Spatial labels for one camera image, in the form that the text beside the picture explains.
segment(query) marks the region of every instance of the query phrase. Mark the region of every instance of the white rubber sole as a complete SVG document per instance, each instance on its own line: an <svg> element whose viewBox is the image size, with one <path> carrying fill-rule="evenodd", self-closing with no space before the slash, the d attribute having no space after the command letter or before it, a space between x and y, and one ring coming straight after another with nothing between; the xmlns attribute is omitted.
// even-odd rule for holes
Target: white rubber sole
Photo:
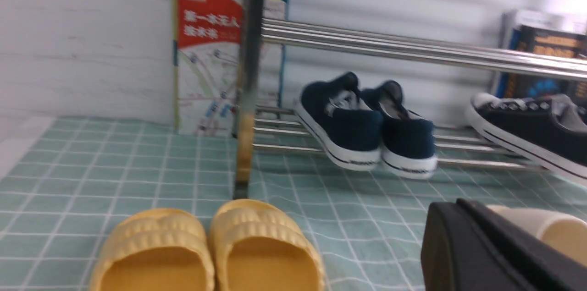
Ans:
<svg viewBox="0 0 587 291"><path fill-rule="evenodd" d="M569 181L587 186L587 167L502 130L480 116L472 105L465 110L465 116L471 126L491 142L526 157Z"/></svg>
<svg viewBox="0 0 587 291"><path fill-rule="evenodd" d="M381 151L353 151L336 145L328 138L327 132L304 109L299 102L295 107L295 113L302 125L310 132L324 149L330 160L347 170L373 170L381 160Z"/></svg>
<svg viewBox="0 0 587 291"><path fill-rule="evenodd" d="M434 175L438 165L436 155L424 159L412 159L392 153L385 145L381 145L383 167L396 176L409 179L429 179Z"/></svg>

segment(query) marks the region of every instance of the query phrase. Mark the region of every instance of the rack post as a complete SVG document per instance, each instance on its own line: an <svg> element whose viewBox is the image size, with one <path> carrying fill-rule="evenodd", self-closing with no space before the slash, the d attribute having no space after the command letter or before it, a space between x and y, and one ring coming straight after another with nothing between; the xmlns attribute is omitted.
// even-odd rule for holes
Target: rack post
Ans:
<svg viewBox="0 0 587 291"><path fill-rule="evenodd" d="M233 198L247 198L258 92L261 21L265 0L243 0L241 49L238 64L238 147Z"/></svg>

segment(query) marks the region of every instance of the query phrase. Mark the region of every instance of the slipper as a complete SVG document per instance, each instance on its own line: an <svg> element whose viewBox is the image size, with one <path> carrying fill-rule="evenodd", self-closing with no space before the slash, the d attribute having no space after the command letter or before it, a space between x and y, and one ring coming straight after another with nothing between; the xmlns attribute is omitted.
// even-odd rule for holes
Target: slipper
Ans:
<svg viewBox="0 0 587 291"><path fill-rule="evenodd" d="M208 245L220 291L322 291L324 266L287 214L239 199L222 205Z"/></svg>
<svg viewBox="0 0 587 291"><path fill-rule="evenodd" d="M146 210L116 226L102 246L88 288L161 290L214 290L204 227L183 210Z"/></svg>
<svg viewBox="0 0 587 291"><path fill-rule="evenodd" d="M587 267L587 222L570 214L535 208L489 207L543 243Z"/></svg>

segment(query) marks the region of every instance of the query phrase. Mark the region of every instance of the navy canvas sneaker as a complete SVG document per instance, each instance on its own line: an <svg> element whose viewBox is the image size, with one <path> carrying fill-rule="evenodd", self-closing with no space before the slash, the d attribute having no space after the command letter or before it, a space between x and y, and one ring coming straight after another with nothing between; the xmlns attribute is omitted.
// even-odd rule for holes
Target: navy canvas sneaker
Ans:
<svg viewBox="0 0 587 291"><path fill-rule="evenodd" d="M384 82L376 89L361 92L361 105L383 115L381 151L384 167L411 179L434 174L438 158L434 153L434 124L403 106L402 86Z"/></svg>
<svg viewBox="0 0 587 291"><path fill-rule="evenodd" d="M568 96L498 99L480 93L465 115L483 137L587 185L587 125Z"/></svg>
<svg viewBox="0 0 587 291"><path fill-rule="evenodd" d="M359 80L352 72L331 82L313 82L302 90L295 113L336 165L372 170L380 160L383 118L361 110L359 94Z"/></svg>

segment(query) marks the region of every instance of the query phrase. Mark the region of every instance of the canvas shoe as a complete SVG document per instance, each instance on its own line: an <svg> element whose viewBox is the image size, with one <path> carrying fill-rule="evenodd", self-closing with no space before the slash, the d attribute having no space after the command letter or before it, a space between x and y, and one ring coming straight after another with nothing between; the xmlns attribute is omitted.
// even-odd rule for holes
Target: canvas shoe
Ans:
<svg viewBox="0 0 587 291"><path fill-rule="evenodd" d="M380 160L383 117L360 109L359 80L348 72L331 82L313 82L302 90L295 113L336 165L372 170Z"/></svg>
<svg viewBox="0 0 587 291"><path fill-rule="evenodd" d="M538 99L472 97L467 120L483 137L587 185L587 126L564 94Z"/></svg>
<svg viewBox="0 0 587 291"><path fill-rule="evenodd" d="M381 151L383 166L411 179L430 178L438 158L434 153L434 124L403 106L402 86L384 82L361 92L362 107L383 116Z"/></svg>

